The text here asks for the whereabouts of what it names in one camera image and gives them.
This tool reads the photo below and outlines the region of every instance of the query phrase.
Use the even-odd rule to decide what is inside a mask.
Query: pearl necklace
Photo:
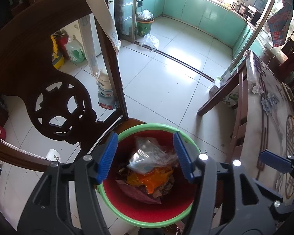
[[[25,150],[21,149],[20,147],[13,146],[13,145],[10,144],[9,142],[7,142],[7,141],[5,141],[5,140],[3,140],[3,139],[1,139],[1,138],[0,138],[0,142],[2,142],[3,144],[5,144],[5,145],[7,145],[8,147],[10,147],[10,148],[12,148],[12,149],[15,149],[15,150],[17,150],[17,151],[23,152],[23,153],[25,153],[25,154],[28,154],[28,155],[31,155],[31,156],[34,156],[34,157],[37,157],[37,158],[41,158],[41,159],[47,160],[47,158],[45,158],[45,157],[42,157],[42,156],[40,156],[40,155],[33,154],[33,153],[31,153],[31,152],[28,152],[28,151],[25,151]]]

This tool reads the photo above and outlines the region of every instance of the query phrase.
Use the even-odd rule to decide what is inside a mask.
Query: chair backrest
[[[33,125],[41,134],[70,144],[80,142],[82,154],[87,153],[120,116],[123,119],[128,118],[118,60],[112,44],[97,21],[96,28],[104,62],[109,77],[113,79],[115,97],[120,103],[119,108],[106,121],[96,122],[97,115],[92,109],[91,99],[84,85],[52,66],[53,48],[50,35],[90,13],[85,0],[40,0],[0,30],[0,95],[22,98]],[[46,90],[48,86],[59,82],[62,83],[59,88]],[[36,102],[41,94],[41,108],[36,110]],[[67,104],[73,96],[77,108],[70,113]],[[62,126],[50,123],[56,116],[66,119]],[[24,156],[13,149],[14,156],[6,156],[5,147],[3,144],[0,147],[1,160],[28,169],[41,170],[43,167],[41,162],[44,160]],[[25,158],[27,163],[15,161],[15,155],[18,156],[17,160]]]

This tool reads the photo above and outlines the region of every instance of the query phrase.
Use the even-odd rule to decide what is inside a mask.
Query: green rim
[[[142,131],[148,131],[148,130],[161,130],[161,131],[166,131],[166,132],[171,132],[171,133],[179,131],[181,133],[182,137],[186,140],[186,142],[192,143],[197,148],[198,152],[201,153],[200,149],[197,147],[195,142],[188,135],[186,135],[184,132],[178,130],[177,128],[174,128],[169,125],[163,125],[163,124],[150,123],[150,124],[136,125],[132,128],[125,130],[124,132],[120,133],[118,135],[118,141],[120,142],[124,138],[126,138],[136,132],[142,132]],[[191,206],[192,206],[192,204],[190,204],[190,206],[188,206],[188,208],[185,209],[181,214],[179,214],[176,217],[173,217],[172,219],[166,220],[166,221],[157,222],[157,223],[141,222],[141,221],[132,219],[132,218],[124,215],[120,211],[118,211],[112,205],[112,203],[109,201],[102,183],[99,186],[97,186],[97,190],[100,193],[100,195],[102,196],[103,201],[113,211],[113,213],[115,213],[118,217],[122,218],[124,221],[126,221],[134,226],[142,227],[142,228],[161,228],[161,227],[165,227],[165,226],[171,225],[173,223],[176,223],[177,221],[182,220],[184,217],[186,217],[190,213]]]

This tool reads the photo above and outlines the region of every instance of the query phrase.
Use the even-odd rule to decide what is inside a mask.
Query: trash bin
[[[116,150],[108,177],[97,187],[105,204],[124,221],[143,228],[160,228],[171,225],[191,210],[197,186],[188,183],[180,167],[173,172],[175,183],[171,192],[163,197],[162,204],[148,205],[126,196],[117,185],[116,173],[121,162],[127,162],[135,149],[135,136],[156,138],[161,146],[173,148],[173,133],[177,128],[163,124],[142,124],[125,130],[118,136]],[[181,132],[183,138],[196,146]]]
[[[149,34],[151,31],[151,25],[154,22],[154,19],[152,21],[140,21],[136,20],[137,23],[137,35],[144,37],[145,35]]]

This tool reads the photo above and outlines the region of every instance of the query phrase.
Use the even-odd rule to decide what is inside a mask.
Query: sliding door track
[[[138,41],[135,41],[134,43],[135,43],[136,45],[139,45],[139,44],[140,44],[140,42],[138,42]],[[143,47],[144,47],[144,48],[147,48],[147,49],[149,49],[149,50],[151,49],[151,47],[149,47],[149,46],[147,46],[147,45],[143,45]],[[162,52],[162,51],[160,51],[160,50],[157,50],[157,49],[156,49],[154,52],[156,52],[156,53],[158,53],[158,54],[161,54],[161,55],[163,55],[163,56],[165,56],[165,57],[168,57],[169,59],[171,59],[171,60],[173,60],[173,61],[175,61],[175,62],[178,62],[179,64],[181,64],[181,65],[183,65],[183,66],[185,66],[185,67],[191,69],[192,71],[194,71],[194,72],[200,74],[201,76],[205,77],[207,80],[209,80],[209,81],[211,81],[212,83],[214,83],[214,79],[213,79],[213,78],[211,78],[211,77],[208,76],[207,74],[201,72],[200,70],[197,70],[196,68],[190,66],[189,64],[187,64],[187,63],[185,63],[185,62],[182,62],[181,60],[179,60],[179,59],[177,59],[177,58],[175,58],[175,57],[173,57],[173,56],[170,56],[170,55],[168,55],[168,54],[166,54],[166,53],[164,53],[164,52]]]

